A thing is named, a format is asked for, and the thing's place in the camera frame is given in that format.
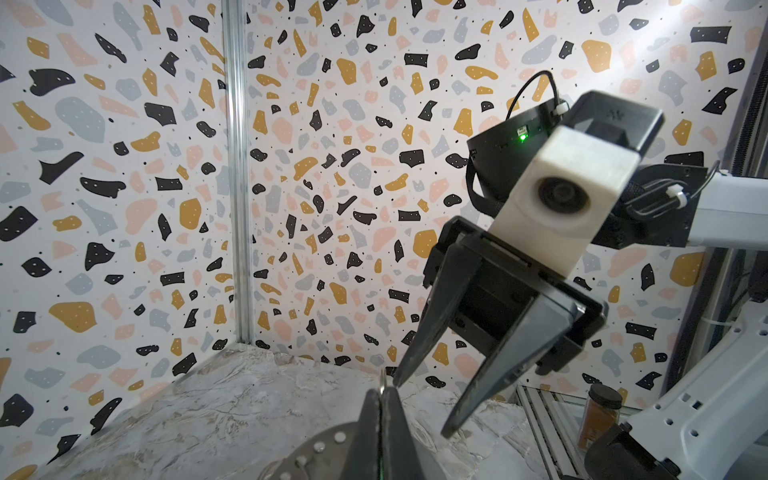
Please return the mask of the aluminium corner post right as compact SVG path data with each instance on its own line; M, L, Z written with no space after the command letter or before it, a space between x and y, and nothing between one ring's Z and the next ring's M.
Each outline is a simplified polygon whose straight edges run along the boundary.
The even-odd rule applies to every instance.
M767 38L762 36L734 129L690 232L705 249L662 389L682 381L734 328L739 308L767 297Z

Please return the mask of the aluminium corner post left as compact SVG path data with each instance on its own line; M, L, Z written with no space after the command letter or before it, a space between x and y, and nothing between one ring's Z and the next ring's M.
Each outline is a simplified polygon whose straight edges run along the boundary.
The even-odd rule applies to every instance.
M227 75L229 184L232 204L234 304L238 341L252 344L251 228L247 163L247 82L245 66L246 13L242 1L222 3Z

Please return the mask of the aluminium corner post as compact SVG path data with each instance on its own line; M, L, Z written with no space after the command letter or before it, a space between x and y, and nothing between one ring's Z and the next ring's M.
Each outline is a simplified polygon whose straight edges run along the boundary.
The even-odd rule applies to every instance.
M690 232L705 249L662 389L682 381L734 328L739 308L767 297L767 38L762 36L734 129Z
M232 204L234 304L238 341L252 344L251 228L247 163L247 82L245 66L246 13L242 1L222 3L227 75L229 184Z

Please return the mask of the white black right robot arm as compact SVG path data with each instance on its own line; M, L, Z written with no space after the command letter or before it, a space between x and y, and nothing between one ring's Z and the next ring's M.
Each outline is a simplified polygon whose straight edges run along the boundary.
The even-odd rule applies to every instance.
M442 433L528 370L575 359L608 304L568 274L590 245L712 249L679 257L670 277L693 292L663 395L586 445L593 479L722 479L767 430L767 183L704 167L693 155L644 164L660 109L601 91L553 97L468 142L472 204L493 222L455 217L424 269L419 329L394 376L405 383L447 330L484 356Z

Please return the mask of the jar with black lid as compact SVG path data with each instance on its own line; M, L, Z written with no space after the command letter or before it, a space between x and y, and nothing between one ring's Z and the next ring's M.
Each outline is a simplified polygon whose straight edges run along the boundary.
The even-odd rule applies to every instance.
M622 406L623 397L617 390L600 383L592 384L579 431L578 448L586 452L612 426L617 425Z

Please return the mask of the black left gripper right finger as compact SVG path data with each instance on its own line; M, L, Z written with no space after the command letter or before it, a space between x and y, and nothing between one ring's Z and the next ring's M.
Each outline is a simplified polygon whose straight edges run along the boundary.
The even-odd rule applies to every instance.
M382 475L386 480L427 478L394 387L382 394Z

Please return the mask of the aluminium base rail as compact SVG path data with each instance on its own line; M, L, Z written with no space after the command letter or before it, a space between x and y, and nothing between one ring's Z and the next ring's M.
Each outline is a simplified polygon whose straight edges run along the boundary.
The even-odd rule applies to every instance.
M550 479L591 479L578 446L588 394L575 396L526 385L515 388Z

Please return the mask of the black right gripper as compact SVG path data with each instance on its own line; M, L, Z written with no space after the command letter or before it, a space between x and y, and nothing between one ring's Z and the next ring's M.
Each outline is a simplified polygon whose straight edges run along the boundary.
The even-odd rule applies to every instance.
M573 106L549 101L477 135L467 172L480 182L480 210L497 216L534 156L561 126L634 150L641 161L664 122L663 112L600 91ZM656 234L638 165L591 245L620 249ZM607 305L463 217L442 229L424 270L430 291L418 331L397 367L394 386L413 376L447 330L485 360L451 410L441 435L456 434L478 407L529 369L561 369L605 322Z

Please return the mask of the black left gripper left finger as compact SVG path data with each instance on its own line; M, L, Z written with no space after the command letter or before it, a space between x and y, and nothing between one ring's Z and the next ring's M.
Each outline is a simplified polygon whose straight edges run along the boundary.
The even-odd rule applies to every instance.
M340 479L379 480L381 452L381 394L373 389L365 395Z

